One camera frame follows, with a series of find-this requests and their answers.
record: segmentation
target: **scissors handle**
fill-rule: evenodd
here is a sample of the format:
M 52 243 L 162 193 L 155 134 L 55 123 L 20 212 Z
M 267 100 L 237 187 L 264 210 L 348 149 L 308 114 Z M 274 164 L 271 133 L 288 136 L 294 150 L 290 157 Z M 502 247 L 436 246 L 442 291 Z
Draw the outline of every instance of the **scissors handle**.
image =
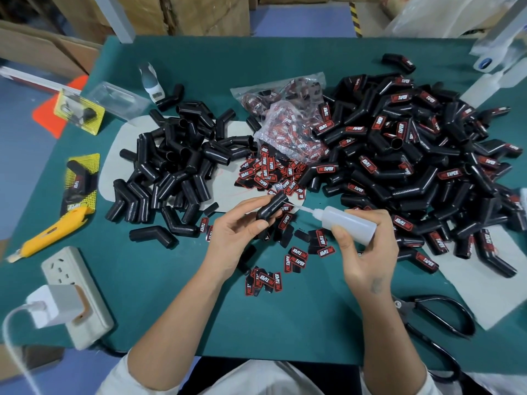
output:
M 476 323 L 474 322 L 474 318 L 472 317 L 470 312 L 467 311 L 465 307 L 455 299 L 445 297 L 443 295 L 420 295 L 416 297 L 409 297 L 408 300 L 411 302 L 415 302 L 416 309 L 425 313 L 439 325 L 445 327 L 448 331 L 457 335 L 458 337 L 469 338 L 472 337 L 476 332 Z M 425 302 L 430 301 L 439 301 L 452 305 L 454 309 L 456 309 L 456 311 L 463 317 L 461 329 L 458 330 L 456 327 L 452 326 L 450 323 L 448 323 L 443 318 L 441 318 L 440 316 L 432 312 L 429 308 L 427 308 Z
M 452 355 L 450 355 L 447 351 L 445 351 L 442 347 L 440 347 L 430 338 L 425 336 L 425 334 L 412 327 L 412 325 L 409 325 L 407 323 L 405 327 L 408 332 L 419 338 L 425 344 L 429 345 L 437 354 L 439 354 L 439 356 L 447 362 L 448 367 L 452 370 L 452 375 L 449 377 L 440 377 L 434 373 L 430 373 L 434 381 L 442 383 L 451 383 L 459 380 L 459 377 L 461 375 L 461 366 L 459 366 L 459 363 L 456 359 L 454 359 Z

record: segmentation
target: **white sleeve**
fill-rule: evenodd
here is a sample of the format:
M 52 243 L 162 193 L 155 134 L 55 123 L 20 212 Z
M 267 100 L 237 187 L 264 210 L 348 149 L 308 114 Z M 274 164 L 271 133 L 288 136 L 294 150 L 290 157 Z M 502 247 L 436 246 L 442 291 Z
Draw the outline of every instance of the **white sleeve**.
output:
M 363 395 L 372 395 L 372 393 L 366 387 L 362 371 L 360 372 L 360 386 L 362 387 Z M 442 395 L 441 391 L 439 391 L 435 385 L 434 379 L 431 377 L 429 372 L 426 374 L 425 384 L 416 395 Z
M 176 395 L 179 386 L 168 391 L 153 391 L 139 384 L 128 372 L 128 355 L 110 371 L 108 377 L 102 382 L 96 395 Z

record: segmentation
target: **clear plastic tray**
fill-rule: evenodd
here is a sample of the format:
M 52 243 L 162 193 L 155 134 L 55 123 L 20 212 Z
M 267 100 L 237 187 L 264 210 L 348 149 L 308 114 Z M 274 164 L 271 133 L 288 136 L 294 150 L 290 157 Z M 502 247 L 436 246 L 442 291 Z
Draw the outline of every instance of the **clear plastic tray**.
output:
M 143 111 L 151 104 L 149 99 L 138 96 L 107 81 L 95 86 L 86 98 L 104 107 L 107 112 L 124 120 L 131 120 L 141 116 Z

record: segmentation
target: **blue floor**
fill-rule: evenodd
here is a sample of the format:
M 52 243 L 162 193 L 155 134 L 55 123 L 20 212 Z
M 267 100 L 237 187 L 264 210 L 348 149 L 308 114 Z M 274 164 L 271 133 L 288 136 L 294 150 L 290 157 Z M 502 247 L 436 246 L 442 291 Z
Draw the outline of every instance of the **blue floor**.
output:
M 251 11 L 251 32 L 260 37 L 355 37 L 349 5 L 340 2 L 258 7 Z M 38 69 L 5 65 L 66 83 Z M 0 77 L 0 239 L 14 231 L 55 145 L 53 136 L 31 118 L 32 111 L 49 98 L 49 93 Z M 67 349 L 58 365 L 35 374 L 36 381 L 43 394 L 93 395 L 118 360 L 103 352 Z M 1 382 L 0 393 L 30 395 L 31 391 L 18 377 Z

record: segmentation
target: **person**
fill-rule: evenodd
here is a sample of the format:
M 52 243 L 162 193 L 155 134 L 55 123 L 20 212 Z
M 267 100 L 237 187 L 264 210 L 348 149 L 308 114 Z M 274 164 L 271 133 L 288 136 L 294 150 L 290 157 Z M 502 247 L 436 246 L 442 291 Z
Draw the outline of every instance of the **person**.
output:
M 98 395 L 178 393 L 221 286 L 233 274 L 247 244 L 281 214 L 277 212 L 269 222 L 256 220 L 256 212 L 252 211 L 268 204 L 270 198 L 247 199 L 215 220 L 214 233 L 201 267 L 109 373 Z M 332 227 L 342 253 L 344 280 L 363 314 L 364 367 L 357 393 L 361 387 L 363 394 L 373 395 L 440 394 L 392 301 L 390 285 L 398 247 L 388 212 L 346 212 L 377 224 L 374 238 L 361 256 L 352 237 L 342 227 Z M 207 386 L 202 394 L 323 394 L 293 364 L 279 361 L 246 361 Z M 340 393 L 352 393 L 345 388 L 340 390 Z

